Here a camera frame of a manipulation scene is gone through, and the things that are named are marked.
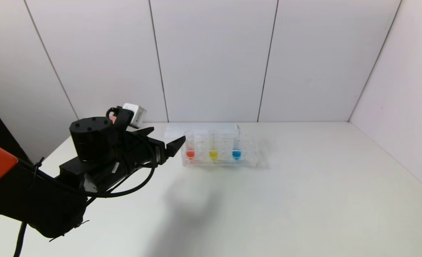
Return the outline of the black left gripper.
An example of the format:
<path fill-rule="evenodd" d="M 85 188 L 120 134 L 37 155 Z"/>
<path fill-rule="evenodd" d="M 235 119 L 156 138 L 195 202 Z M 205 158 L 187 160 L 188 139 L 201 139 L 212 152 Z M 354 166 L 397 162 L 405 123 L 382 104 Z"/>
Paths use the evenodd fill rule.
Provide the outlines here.
<path fill-rule="evenodd" d="M 118 173 L 120 169 L 125 170 L 126 174 L 132 174 L 141 167 L 152 167 L 154 161 L 161 165 L 166 157 L 174 157 L 186 142 L 186 136 L 182 136 L 167 143 L 165 149 L 164 142 L 148 137 L 154 130 L 154 127 L 146 127 L 118 133 L 112 174 Z"/>

